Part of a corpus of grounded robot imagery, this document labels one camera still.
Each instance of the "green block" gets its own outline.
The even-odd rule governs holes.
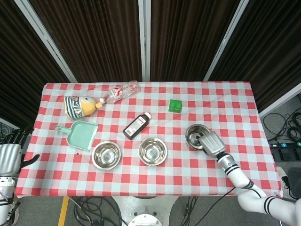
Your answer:
[[[182,110],[182,101],[181,100],[170,100],[169,102],[169,112],[180,113]]]

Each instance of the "plush doll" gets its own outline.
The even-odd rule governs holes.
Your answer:
[[[96,109],[101,108],[101,103],[96,103],[92,97],[65,97],[64,108],[65,113],[71,119],[79,119],[90,115]]]

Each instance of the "curtain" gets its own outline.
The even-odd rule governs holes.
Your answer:
[[[250,81],[264,110],[301,82],[301,1],[252,0],[210,81]]]
[[[136,0],[30,0],[78,82],[142,80]]]
[[[202,81],[239,0],[152,0],[151,81]]]
[[[13,0],[0,1],[0,117],[33,126],[43,87],[69,82]]]

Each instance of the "dustpan handle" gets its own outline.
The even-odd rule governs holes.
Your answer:
[[[71,133],[71,129],[65,128],[63,126],[55,126],[55,130],[62,133],[68,133],[68,134]]]

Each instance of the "tablecloth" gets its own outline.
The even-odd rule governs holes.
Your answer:
[[[222,195],[233,187],[215,159],[185,142],[195,123],[214,130],[246,175],[267,195],[281,191],[279,176],[259,119],[249,82],[141,82],[141,92],[104,105],[82,118],[97,123],[93,147],[102,141],[121,149],[119,164],[97,169],[90,152],[68,146],[66,134],[55,125],[70,127],[63,110],[64,96],[97,98],[117,83],[48,83],[45,85],[25,160],[40,154],[21,170],[16,194],[54,196]],[[168,111],[169,100],[181,100],[182,112]],[[122,130],[138,115],[149,112],[149,125],[132,141]],[[168,154],[159,166],[139,159],[139,144],[157,137]],[[241,191],[235,189],[232,194]]]

